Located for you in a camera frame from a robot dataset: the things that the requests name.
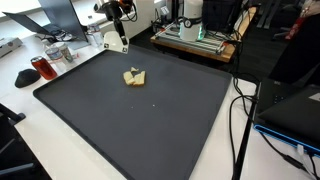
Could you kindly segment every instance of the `gray mat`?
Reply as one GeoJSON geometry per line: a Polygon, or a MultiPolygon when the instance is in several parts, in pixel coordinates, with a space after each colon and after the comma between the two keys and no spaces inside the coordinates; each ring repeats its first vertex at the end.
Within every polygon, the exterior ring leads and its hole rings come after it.
{"type": "Polygon", "coordinates": [[[179,180],[191,175],[230,80],[130,46],[127,55],[93,57],[34,95],[126,178],[179,180]],[[145,86],[125,84],[122,74],[132,66],[146,71],[145,86]]]}

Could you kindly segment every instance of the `person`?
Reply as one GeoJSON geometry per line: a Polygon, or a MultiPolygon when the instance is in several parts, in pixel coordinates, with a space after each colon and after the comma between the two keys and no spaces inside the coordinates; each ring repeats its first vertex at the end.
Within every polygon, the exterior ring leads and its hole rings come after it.
{"type": "Polygon", "coordinates": [[[269,78],[292,84],[317,67],[306,85],[320,85],[320,1],[307,0],[302,9],[306,19],[280,56],[269,78]]]}

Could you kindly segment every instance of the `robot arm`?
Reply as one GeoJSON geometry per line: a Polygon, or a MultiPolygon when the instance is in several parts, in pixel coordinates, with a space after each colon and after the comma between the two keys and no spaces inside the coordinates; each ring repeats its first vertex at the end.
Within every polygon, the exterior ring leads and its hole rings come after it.
{"type": "Polygon", "coordinates": [[[130,13],[132,5],[133,0],[98,0],[93,7],[95,12],[105,14],[109,21],[114,22],[114,27],[119,33],[123,45],[128,45],[128,41],[120,18],[122,17],[122,12],[125,14],[130,13]]]}

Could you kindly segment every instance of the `red container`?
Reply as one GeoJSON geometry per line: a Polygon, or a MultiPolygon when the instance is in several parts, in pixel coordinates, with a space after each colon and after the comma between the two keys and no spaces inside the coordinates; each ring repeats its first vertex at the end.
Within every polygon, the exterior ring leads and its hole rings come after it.
{"type": "Polygon", "coordinates": [[[45,58],[41,56],[34,57],[31,59],[31,64],[46,80],[51,80],[57,77],[56,71],[45,58]]]}

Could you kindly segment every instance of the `white cable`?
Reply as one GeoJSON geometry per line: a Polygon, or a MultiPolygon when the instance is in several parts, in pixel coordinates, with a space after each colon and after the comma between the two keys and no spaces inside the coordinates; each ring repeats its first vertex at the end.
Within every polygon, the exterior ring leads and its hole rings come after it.
{"type": "Polygon", "coordinates": [[[306,168],[306,170],[310,174],[311,178],[314,180],[317,180],[317,178],[312,174],[312,171],[307,166],[307,163],[304,159],[304,147],[302,145],[298,144],[297,148],[298,148],[298,154],[300,155],[300,159],[301,159],[303,166],[306,168]]]}

